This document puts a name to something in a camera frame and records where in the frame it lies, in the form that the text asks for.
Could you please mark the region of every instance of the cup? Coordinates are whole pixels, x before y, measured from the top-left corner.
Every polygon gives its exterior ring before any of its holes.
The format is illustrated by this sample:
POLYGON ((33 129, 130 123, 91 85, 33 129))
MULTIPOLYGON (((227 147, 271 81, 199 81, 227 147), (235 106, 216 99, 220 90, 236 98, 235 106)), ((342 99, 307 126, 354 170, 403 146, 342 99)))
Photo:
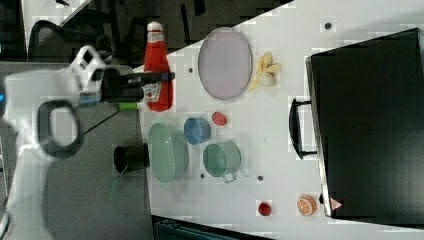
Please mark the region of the cup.
POLYGON ((184 123, 184 137, 191 145, 205 142, 211 135, 209 122, 203 118, 189 118, 184 123))
POLYGON ((113 153, 116 171, 121 174, 148 167, 147 144, 119 146, 113 153))
POLYGON ((222 177, 225 183, 237 179, 235 172, 241 163, 240 151, 234 143, 209 144, 203 152, 203 165, 213 177, 222 177))

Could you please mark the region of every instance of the suitcase handle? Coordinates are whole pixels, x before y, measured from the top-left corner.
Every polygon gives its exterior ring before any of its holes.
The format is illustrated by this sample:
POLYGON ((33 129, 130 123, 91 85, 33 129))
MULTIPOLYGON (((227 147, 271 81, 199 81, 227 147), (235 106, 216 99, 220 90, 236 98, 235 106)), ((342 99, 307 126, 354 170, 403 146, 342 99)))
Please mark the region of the suitcase handle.
POLYGON ((317 154, 317 151, 312 151, 312 152, 303 151, 303 147, 302 147, 302 133, 300 132, 299 112, 297 111, 297 108, 300 106, 309 105, 309 104, 311 104, 311 101, 299 102, 295 98, 293 99, 292 105, 290 107, 290 115, 289 115, 290 138, 291 138, 294 150, 296 150, 296 153, 300 157, 300 159, 303 159, 303 157, 306 155, 317 154))

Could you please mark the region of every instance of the white label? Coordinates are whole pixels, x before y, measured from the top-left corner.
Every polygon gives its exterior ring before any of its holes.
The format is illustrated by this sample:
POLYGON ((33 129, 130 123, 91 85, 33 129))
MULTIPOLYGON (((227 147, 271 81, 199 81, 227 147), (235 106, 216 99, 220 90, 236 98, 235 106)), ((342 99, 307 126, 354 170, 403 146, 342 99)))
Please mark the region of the white label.
POLYGON ((164 41, 162 32, 149 32, 147 34, 147 42, 155 43, 158 41, 164 41))
POLYGON ((157 102, 159 100, 160 90, 162 88, 161 83, 151 83, 143 86, 144 101, 145 102, 157 102))

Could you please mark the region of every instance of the blue cup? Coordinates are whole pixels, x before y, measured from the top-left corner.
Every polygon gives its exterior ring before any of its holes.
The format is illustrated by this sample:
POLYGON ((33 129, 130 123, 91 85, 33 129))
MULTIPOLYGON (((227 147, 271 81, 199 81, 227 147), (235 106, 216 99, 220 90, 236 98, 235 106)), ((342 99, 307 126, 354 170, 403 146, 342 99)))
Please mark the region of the blue cup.
POLYGON ((191 145, 205 142, 210 135, 209 122, 203 118, 189 118, 184 123, 184 137, 191 145))

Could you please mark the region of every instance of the black cable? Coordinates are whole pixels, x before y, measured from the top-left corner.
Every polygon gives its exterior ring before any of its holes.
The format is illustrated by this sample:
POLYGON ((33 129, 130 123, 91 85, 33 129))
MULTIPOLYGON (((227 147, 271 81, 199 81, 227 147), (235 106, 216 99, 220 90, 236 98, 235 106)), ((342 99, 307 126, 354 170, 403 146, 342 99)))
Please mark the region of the black cable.
POLYGON ((89 132, 91 132, 92 130, 94 130, 96 127, 98 127, 98 126, 100 126, 101 124, 103 124, 103 123, 105 123, 107 120, 109 120, 109 119, 111 119, 111 118, 113 118, 114 116, 116 116, 116 115, 118 115, 118 113, 119 113, 120 111, 119 111, 119 108, 116 110, 116 112, 115 113, 113 113, 112 115, 110 115, 109 117, 107 117, 107 118, 105 118, 105 119, 103 119, 102 121, 100 121, 99 123, 97 123, 96 125, 94 125, 94 126, 92 126, 91 128, 89 128, 87 131, 85 131, 84 132, 84 136, 85 136, 85 134, 87 134, 87 133, 89 133, 89 132))
POLYGON ((180 8, 181 8, 181 17, 183 19, 183 29, 184 29, 184 36, 185 36, 184 42, 186 43, 186 46, 187 46, 188 44, 190 44, 190 28, 188 26, 187 9, 185 7, 185 4, 182 4, 180 8))

